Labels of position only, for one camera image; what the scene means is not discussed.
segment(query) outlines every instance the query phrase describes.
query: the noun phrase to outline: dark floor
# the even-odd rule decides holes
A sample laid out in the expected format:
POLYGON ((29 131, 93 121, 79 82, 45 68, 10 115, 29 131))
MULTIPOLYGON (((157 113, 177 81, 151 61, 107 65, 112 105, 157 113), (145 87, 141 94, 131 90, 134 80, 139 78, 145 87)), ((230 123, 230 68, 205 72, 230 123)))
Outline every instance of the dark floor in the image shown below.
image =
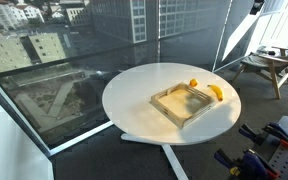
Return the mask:
MULTIPOLYGON (((234 72, 219 72, 230 80, 234 72)), ((253 143, 238 133, 247 123, 260 130, 267 122, 288 116, 288 84, 281 87, 281 100, 276 100, 271 84, 255 74, 244 73, 237 79, 242 111, 232 129, 202 144, 172 146, 189 179, 221 180, 229 177, 228 170, 213 154, 223 148, 231 158, 241 157, 253 143)), ((172 180, 177 179, 160 146, 126 142, 115 126, 88 138, 82 143, 53 157, 56 180, 172 180)))

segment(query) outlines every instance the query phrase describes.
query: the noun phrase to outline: gray floor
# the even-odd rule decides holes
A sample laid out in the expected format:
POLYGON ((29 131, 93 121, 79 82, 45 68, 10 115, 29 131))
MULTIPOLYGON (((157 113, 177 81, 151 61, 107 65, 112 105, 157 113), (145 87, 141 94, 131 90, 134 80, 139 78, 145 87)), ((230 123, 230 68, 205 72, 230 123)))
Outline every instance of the gray floor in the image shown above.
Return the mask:
MULTIPOLYGON (((218 74, 227 80, 234 75, 231 71, 218 74)), ((255 74, 241 74, 234 87, 240 95, 242 111, 232 129, 206 143, 172 146, 189 179, 227 179, 228 170, 213 154, 223 148, 231 158, 238 158, 243 150, 253 147, 250 140, 238 133, 240 125, 247 123, 254 130, 260 130, 267 122, 288 116, 288 84, 280 89, 281 100, 275 100, 271 84, 255 74)), ((122 141, 121 134, 122 131, 112 126, 56 155, 53 158, 55 179, 176 179, 161 147, 122 141)))

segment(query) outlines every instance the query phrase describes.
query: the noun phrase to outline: wooden chair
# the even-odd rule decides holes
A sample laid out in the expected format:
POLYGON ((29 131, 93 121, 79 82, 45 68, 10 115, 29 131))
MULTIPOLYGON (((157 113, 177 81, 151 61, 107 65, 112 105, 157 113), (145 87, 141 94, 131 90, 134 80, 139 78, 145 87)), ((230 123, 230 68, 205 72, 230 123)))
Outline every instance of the wooden chair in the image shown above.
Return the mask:
POLYGON ((271 81, 275 90, 276 98, 281 99, 279 88, 287 80, 288 82, 288 56, 285 51, 288 48, 278 48, 281 56, 250 54, 242 61, 242 66, 234 76, 232 83, 242 72, 254 72, 264 79, 271 81))

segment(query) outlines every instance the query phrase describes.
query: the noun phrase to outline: yellow fruit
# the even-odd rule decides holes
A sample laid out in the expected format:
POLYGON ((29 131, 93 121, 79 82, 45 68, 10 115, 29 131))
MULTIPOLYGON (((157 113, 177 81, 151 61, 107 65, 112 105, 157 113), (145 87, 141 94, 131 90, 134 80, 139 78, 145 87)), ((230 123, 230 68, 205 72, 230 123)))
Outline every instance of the yellow fruit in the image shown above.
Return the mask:
POLYGON ((210 87, 215 92, 217 99, 219 101, 223 101, 223 92, 220 87, 213 85, 213 84, 207 85, 207 86, 210 87))
POLYGON ((192 79, 192 80, 190 81, 190 86, 191 86, 191 87, 197 86, 197 81, 196 81, 196 79, 192 79))

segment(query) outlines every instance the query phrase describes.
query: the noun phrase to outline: white wall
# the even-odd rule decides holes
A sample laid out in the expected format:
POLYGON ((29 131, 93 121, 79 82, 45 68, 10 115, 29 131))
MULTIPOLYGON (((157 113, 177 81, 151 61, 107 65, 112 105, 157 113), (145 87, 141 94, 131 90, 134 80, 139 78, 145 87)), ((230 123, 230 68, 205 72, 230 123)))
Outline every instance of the white wall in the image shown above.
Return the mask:
POLYGON ((51 179, 51 162, 0 106, 0 180, 51 179))

